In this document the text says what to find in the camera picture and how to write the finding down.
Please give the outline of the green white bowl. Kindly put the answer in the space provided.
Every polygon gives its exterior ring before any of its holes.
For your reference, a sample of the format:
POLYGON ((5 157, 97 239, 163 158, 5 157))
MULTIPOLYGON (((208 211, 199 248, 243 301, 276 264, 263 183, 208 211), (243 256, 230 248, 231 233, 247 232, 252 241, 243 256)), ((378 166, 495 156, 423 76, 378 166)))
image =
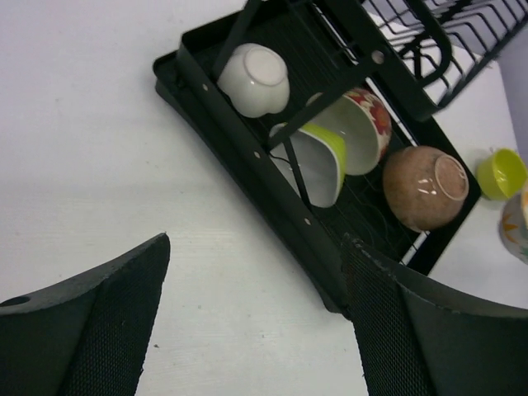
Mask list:
POLYGON ((331 130, 307 123, 290 136, 311 205, 329 208, 337 202, 347 164, 345 141, 331 130))

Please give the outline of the yellow green bowl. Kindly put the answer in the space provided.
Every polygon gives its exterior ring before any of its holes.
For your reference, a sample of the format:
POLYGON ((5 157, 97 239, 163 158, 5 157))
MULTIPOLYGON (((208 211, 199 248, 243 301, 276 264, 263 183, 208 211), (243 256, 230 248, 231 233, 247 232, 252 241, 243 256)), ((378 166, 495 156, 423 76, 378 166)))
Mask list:
POLYGON ((476 178, 489 200, 505 201, 525 184, 527 166, 516 151, 500 148, 478 165, 476 178))

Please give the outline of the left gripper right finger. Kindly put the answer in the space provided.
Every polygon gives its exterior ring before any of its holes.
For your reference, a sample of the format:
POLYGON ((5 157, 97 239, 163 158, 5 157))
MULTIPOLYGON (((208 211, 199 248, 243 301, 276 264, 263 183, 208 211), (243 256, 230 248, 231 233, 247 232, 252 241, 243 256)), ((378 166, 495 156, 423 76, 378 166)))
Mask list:
POLYGON ((527 311, 455 290, 347 234, 342 274, 370 395, 525 395, 527 311))

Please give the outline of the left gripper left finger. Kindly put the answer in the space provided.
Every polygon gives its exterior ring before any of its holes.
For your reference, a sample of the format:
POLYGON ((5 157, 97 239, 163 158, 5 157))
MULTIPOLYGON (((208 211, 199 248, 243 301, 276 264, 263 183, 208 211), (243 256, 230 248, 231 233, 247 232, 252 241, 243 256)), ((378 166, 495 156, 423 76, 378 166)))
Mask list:
POLYGON ((161 233, 1 303, 3 395, 133 395, 170 260, 161 233))

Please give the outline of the red floral bowl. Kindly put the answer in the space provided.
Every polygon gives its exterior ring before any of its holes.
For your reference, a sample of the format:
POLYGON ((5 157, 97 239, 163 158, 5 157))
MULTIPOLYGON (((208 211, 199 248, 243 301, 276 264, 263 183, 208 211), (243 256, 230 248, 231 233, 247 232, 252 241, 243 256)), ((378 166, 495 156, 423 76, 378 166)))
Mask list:
POLYGON ((347 175, 371 172, 389 148, 391 116, 384 103, 364 88, 345 92, 312 122, 344 139, 347 175))

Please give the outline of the white orange leaf bowl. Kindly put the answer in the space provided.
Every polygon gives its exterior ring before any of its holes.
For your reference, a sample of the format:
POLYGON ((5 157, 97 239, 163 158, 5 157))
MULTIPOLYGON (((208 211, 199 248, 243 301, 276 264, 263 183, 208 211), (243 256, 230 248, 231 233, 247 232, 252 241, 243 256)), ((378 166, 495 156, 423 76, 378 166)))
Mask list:
POLYGON ((513 196, 504 206, 499 235, 506 250, 527 263, 527 192, 513 196))

